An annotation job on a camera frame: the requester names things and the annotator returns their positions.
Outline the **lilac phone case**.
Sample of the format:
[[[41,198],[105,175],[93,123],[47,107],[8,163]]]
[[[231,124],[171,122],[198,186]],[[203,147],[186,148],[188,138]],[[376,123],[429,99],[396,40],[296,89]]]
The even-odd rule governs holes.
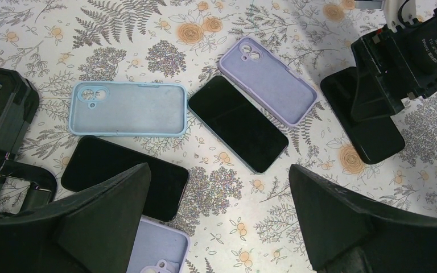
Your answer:
[[[218,68],[287,127],[297,126],[318,98],[309,83],[250,37],[238,40],[220,58]]]
[[[185,232],[141,218],[127,272],[182,272],[191,241]]]

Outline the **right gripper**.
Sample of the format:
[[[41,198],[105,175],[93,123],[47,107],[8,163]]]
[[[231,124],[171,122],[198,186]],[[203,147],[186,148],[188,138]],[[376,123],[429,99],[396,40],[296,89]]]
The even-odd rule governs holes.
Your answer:
[[[404,98],[428,98],[437,92],[437,72],[415,63],[407,46],[408,31],[380,29],[352,44],[356,88],[351,117],[357,122],[401,112]]]

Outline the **light blue phone case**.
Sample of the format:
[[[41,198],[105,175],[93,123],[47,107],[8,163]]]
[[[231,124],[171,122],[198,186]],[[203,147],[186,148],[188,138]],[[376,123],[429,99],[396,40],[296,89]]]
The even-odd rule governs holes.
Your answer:
[[[178,84],[82,81],[72,90],[75,135],[178,137],[187,123],[187,92]]]

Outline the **black phone without case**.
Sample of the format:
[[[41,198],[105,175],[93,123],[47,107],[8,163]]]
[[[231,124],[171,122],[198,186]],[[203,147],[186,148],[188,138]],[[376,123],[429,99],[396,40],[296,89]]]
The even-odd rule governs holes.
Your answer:
[[[405,148],[405,140],[389,117],[355,121],[351,115],[358,75],[345,68],[321,80],[320,88],[354,150],[366,164],[377,164]]]

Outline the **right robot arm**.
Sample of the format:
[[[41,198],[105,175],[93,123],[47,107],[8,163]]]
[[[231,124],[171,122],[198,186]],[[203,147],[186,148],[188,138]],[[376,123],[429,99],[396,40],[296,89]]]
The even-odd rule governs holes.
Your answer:
[[[415,1],[385,1],[383,8],[387,24],[352,44],[357,121],[396,115],[404,99],[437,92],[437,8],[425,22],[417,19]]]

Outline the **black phone from blue case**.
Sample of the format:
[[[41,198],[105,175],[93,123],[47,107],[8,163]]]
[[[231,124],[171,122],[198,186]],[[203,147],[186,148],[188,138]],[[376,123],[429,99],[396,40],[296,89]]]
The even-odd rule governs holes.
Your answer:
[[[137,164],[147,163],[151,181],[143,214],[169,222],[177,215],[189,172],[176,164],[95,136],[82,137],[61,177],[63,188],[79,192]]]

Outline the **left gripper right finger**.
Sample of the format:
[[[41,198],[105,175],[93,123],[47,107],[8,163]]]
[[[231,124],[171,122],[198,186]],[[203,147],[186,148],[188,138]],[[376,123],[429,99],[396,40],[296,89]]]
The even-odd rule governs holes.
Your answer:
[[[317,272],[437,272],[437,218],[375,201],[293,164],[289,183]]]

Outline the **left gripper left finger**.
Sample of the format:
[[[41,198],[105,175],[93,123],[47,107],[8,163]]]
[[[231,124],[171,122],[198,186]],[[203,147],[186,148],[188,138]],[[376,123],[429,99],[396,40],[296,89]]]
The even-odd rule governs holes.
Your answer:
[[[126,272],[151,181],[146,163],[0,218],[0,272]]]

